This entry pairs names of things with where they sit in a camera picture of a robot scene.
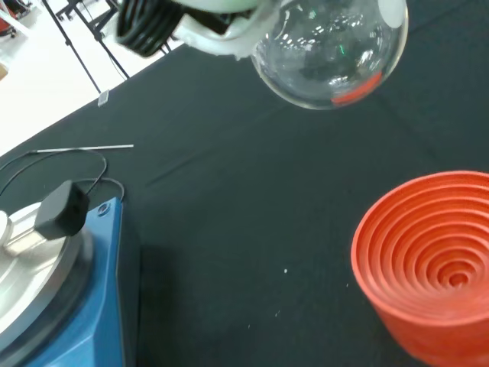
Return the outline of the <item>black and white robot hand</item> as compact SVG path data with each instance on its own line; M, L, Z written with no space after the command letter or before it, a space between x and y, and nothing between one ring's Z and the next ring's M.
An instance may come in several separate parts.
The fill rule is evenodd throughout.
M171 37L280 68L379 61L403 46L405 1L123 1L118 42L149 57Z

